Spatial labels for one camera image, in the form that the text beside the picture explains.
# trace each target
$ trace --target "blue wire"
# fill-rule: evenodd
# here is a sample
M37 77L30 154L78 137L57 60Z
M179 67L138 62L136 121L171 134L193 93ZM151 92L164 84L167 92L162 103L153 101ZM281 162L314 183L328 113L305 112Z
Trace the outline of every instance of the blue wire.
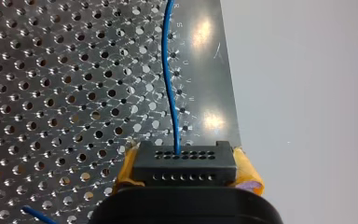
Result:
M37 217L37 219L39 219L40 221L42 221L44 223L57 224L57 222L51 220L48 217L45 217L45 215L43 215L41 212L38 212L29 206L23 206L22 211L24 211L25 213L28 213L29 215L31 215L33 217Z
M161 57L162 57L162 73L164 75L165 87L167 89L168 103L170 104L170 111L173 125L173 147L176 155L180 154L180 134L178 115L176 112L175 99L172 91L170 67L168 65L168 32L170 31L170 17L172 13L174 0L168 0L165 8L164 22L162 26L161 38Z

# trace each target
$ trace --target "perforated metal sheet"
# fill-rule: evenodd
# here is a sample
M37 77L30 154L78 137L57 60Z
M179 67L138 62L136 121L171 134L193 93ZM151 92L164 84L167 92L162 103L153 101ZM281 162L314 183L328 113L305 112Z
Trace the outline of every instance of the perforated metal sheet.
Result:
M87 223L134 139L172 145L158 0L0 0L0 223ZM220 3L178 1L183 144L240 144Z

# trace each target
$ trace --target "black plastic part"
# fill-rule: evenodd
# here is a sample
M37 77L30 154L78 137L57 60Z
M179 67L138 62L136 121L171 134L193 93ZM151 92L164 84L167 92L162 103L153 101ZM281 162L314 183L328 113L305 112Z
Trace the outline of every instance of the black plastic part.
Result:
M132 167L132 179L151 186L225 186L235 181L237 167L229 142L216 146L173 147L142 142Z
M89 224L282 224L266 200L227 187L132 188L104 200Z

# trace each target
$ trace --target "black connector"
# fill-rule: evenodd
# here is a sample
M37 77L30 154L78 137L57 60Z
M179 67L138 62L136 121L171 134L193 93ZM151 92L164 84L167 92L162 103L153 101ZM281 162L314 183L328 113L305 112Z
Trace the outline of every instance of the black connector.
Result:
M237 166L229 142L215 147L173 147L142 142L132 167L132 179L147 186L225 186L234 182Z

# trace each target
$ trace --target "white wall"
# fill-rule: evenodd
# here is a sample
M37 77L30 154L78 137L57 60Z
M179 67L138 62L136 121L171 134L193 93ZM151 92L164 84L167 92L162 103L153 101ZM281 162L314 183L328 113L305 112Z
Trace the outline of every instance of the white wall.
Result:
M286 224L358 223L358 0L222 8L241 141L265 198Z

